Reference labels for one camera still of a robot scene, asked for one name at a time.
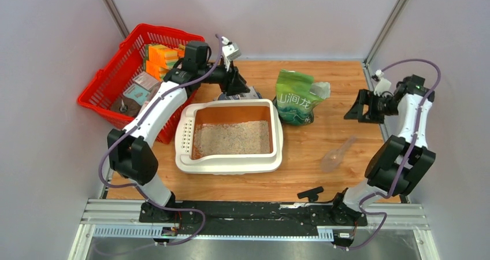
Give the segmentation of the clear plastic scoop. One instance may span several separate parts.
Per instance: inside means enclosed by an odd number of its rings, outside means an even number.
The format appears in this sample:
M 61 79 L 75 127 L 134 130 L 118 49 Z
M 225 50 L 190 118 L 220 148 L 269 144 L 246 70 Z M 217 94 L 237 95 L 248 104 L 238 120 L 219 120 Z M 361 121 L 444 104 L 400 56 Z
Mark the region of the clear plastic scoop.
M 332 172 L 340 166 L 343 162 L 345 153 L 357 140 L 356 136 L 350 136 L 342 145 L 338 148 L 328 151 L 320 162 L 320 169 L 323 172 Z

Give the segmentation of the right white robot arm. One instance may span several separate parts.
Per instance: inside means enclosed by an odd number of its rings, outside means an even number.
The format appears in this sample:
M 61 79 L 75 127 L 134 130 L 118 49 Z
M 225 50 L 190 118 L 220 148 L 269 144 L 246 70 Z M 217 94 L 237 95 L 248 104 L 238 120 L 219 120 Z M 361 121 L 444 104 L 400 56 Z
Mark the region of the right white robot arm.
M 370 160 L 365 179 L 339 192 L 329 209 L 329 217 L 339 225 L 353 224 L 361 218 L 361 207 L 381 198 L 408 195 L 433 165 L 436 154 L 425 139 L 426 119 L 435 99 L 417 75 L 397 82 L 392 95 L 359 90 L 346 120 L 383 124 L 386 116 L 398 116 L 399 132 L 391 135 Z

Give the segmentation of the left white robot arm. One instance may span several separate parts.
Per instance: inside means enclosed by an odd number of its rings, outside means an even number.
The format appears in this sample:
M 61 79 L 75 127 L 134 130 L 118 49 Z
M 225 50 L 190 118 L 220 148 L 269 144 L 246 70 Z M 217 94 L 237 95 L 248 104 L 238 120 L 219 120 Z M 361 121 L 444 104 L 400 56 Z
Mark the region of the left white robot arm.
M 161 129 L 202 83 L 217 84 L 227 95 L 250 90 L 233 64 L 241 56 L 239 46 L 223 36 L 218 37 L 218 43 L 218 56 L 211 64 L 207 43 L 188 42 L 183 58 L 166 73 L 149 104 L 124 129 L 113 129 L 107 136 L 108 151 L 100 166 L 108 164 L 110 169 L 128 179 L 127 186 L 135 187 L 155 206 L 154 214 L 162 222 L 173 220 L 177 208 L 174 193 L 157 175 L 158 160 L 152 151 Z

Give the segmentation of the green cat litter bag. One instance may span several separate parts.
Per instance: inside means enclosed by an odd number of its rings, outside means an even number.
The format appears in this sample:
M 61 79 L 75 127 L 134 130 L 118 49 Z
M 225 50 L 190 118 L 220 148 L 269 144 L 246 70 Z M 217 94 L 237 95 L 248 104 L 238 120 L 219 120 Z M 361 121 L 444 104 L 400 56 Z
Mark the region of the green cat litter bag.
M 313 76 L 282 69 L 276 81 L 273 104 L 284 124 L 302 126 L 314 122 L 313 110 L 331 95 L 329 82 L 316 82 Z

